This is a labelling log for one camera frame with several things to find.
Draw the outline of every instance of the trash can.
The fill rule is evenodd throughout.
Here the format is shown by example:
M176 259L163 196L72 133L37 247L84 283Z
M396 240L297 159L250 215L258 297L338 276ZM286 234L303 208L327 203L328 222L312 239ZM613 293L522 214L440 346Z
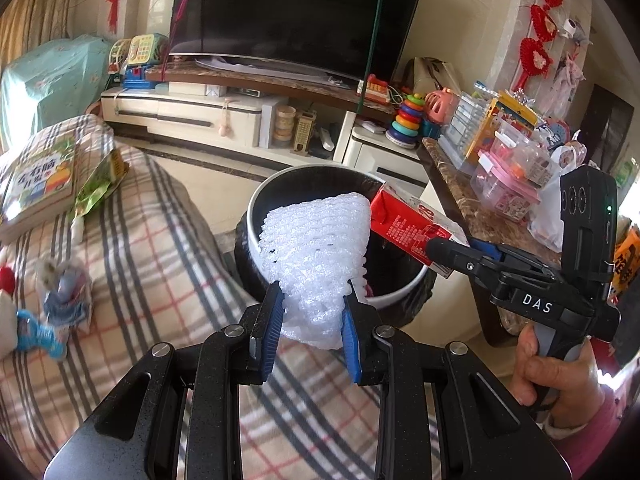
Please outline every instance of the trash can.
M261 301L268 286L259 268L258 240L269 211L350 192L370 201L382 183L375 176L333 164L287 168L265 180L236 227L234 255L245 290ZM365 278L373 291L367 301L385 323L401 327L411 322L431 297L436 273L373 231L365 256Z

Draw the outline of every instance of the marble countertop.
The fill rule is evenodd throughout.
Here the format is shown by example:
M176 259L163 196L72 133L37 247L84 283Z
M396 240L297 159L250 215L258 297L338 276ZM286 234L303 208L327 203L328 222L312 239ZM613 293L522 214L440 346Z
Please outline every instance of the marble countertop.
M543 261L555 264L560 263L560 254L535 241L525 225L516 224L482 207L476 194L471 189L470 177L456 170L435 140L423 139L422 143L426 151L418 150L418 157L422 161L430 180L434 180L432 177L434 170L437 170L442 176L466 224L461 225L461 227L468 234L491 243L517 247L534 254ZM442 202L443 197L440 196L435 182L434 188Z

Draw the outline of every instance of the white cabinet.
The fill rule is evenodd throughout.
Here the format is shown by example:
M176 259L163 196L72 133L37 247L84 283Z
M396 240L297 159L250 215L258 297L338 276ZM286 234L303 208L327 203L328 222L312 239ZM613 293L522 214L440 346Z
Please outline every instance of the white cabinet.
M417 197L429 182L415 150L400 148L384 135L372 134L358 126L351 133L342 163L374 174Z

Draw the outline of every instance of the plaid bedsheet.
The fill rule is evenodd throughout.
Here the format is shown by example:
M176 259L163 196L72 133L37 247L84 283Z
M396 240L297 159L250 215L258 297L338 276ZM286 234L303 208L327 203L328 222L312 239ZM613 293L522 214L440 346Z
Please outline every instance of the plaid bedsheet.
M84 182L114 146L112 131L95 116L82 116L46 128L31 140L30 150L68 131L81 143L78 169ZM230 278L184 187L149 156L120 148L129 174L86 218L82 245L71 246L72 218L61 214L8 246L8 264L18 280L17 308L40 313L33 283L40 256L58 261L78 256L94 280L91 332L71 336L64 362L41 350L12 352L2 361L0 430L37 477L151 346L201 342L237 322L253 303ZM340 352L281 340L267 383L241 387L245 479L372 478L378 407L375 389L351 384ZM185 428L189 416L188 406ZM431 431L435 435L435 426ZM185 444L183 436L182 458Z

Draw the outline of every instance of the hanging clothes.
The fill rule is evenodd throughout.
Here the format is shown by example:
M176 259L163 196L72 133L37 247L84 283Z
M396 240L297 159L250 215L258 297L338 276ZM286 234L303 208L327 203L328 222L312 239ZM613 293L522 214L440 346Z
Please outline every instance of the hanging clothes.
M551 90L538 103L543 115L564 119L569 102L584 74L571 56L566 55L563 63L558 67L556 78Z

